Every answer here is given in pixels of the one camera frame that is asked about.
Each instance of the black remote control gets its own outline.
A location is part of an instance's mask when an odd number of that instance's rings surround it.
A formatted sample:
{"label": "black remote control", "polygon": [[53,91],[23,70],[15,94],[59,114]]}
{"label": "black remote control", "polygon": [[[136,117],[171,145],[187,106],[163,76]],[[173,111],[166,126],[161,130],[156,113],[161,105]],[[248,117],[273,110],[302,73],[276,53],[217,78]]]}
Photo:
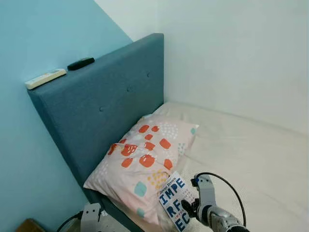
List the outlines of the black remote control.
{"label": "black remote control", "polygon": [[95,59],[93,57],[91,58],[84,58],[84,59],[80,59],[79,61],[77,62],[74,62],[72,64],[69,64],[68,65],[68,70],[72,71],[72,70],[77,70],[77,69],[80,69],[82,67],[85,67],[86,65],[88,64],[91,64],[95,62]]}

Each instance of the book cover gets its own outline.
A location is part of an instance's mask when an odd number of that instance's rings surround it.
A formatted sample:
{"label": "book cover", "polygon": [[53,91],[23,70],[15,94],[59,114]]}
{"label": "book cover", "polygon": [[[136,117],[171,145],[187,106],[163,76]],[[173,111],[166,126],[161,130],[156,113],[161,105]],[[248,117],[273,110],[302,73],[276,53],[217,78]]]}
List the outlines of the book cover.
{"label": "book cover", "polygon": [[181,201],[187,200],[189,203],[192,203],[195,198],[178,172],[174,172],[167,179],[160,189],[158,197],[178,231],[183,232],[189,224],[190,218],[183,209]]}

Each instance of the upholstered headboard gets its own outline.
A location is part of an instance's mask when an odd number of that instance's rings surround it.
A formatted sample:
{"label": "upholstered headboard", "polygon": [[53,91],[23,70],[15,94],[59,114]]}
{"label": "upholstered headboard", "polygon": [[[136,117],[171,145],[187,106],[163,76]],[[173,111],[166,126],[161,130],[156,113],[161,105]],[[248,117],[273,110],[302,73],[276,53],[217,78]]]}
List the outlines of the upholstered headboard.
{"label": "upholstered headboard", "polygon": [[[28,91],[81,187],[110,145],[163,103],[163,54],[163,34],[155,33]],[[139,230],[106,197],[83,190],[90,202]]]}

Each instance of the remote control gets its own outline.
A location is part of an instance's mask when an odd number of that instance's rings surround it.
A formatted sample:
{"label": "remote control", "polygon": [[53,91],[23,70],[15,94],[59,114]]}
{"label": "remote control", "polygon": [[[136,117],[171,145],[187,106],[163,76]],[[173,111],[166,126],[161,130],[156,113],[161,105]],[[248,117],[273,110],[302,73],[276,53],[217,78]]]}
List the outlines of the remote control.
{"label": "remote control", "polygon": [[77,62],[69,64],[68,65],[68,70],[70,70],[70,71],[77,70],[77,69],[80,69],[80,68],[82,68],[82,67],[84,67],[84,66],[86,66],[88,64],[93,63],[93,62],[95,62],[95,59],[93,57],[80,59]]}
{"label": "remote control", "polygon": [[38,76],[36,78],[33,78],[32,80],[25,82],[25,85],[27,89],[33,89],[35,87],[45,84],[46,82],[54,80],[57,77],[63,76],[66,73],[67,71],[65,71],[64,69],[55,69],[51,72],[45,73],[41,76]]}

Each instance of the bed sheet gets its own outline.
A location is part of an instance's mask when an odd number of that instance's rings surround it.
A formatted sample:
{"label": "bed sheet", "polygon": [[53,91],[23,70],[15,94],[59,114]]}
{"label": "bed sheet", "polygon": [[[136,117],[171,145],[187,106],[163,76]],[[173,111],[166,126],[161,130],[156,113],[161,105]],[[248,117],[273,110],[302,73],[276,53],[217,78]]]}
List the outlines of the bed sheet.
{"label": "bed sheet", "polygon": [[[227,179],[244,203],[250,231],[308,231],[307,137],[246,118],[167,102],[154,114],[199,124],[190,151],[176,170],[190,184],[199,172]],[[242,220],[232,190],[212,177],[218,206]],[[191,187],[198,197],[198,192]],[[146,232],[177,231],[158,203],[161,227],[151,225],[123,205],[112,202]],[[210,232],[192,218],[187,231]]]}

